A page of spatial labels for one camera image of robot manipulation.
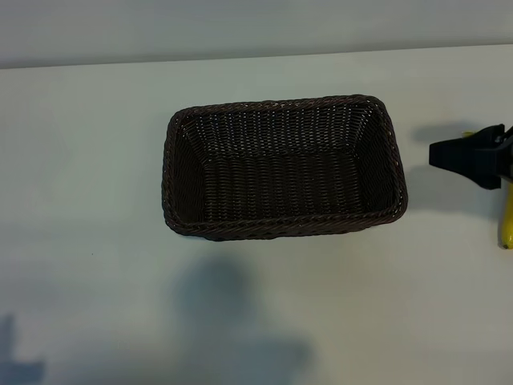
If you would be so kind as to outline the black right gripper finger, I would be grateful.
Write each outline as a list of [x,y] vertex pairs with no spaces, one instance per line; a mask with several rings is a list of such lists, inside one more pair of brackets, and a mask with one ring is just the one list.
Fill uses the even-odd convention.
[[505,135],[505,125],[497,124],[477,132],[467,132],[461,137],[444,140],[430,145],[430,155],[447,155],[462,152],[467,155],[495,155]]
[[479,187],[501,188],[496,156],[491,151],[472,149],[431,149],[429,164],[453,172],[475,182]]

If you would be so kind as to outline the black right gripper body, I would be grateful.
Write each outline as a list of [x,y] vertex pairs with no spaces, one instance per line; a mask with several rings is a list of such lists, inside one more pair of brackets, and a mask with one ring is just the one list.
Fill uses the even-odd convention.
[[495,137],[495,175],[512,181],[512,128],[500,124]]

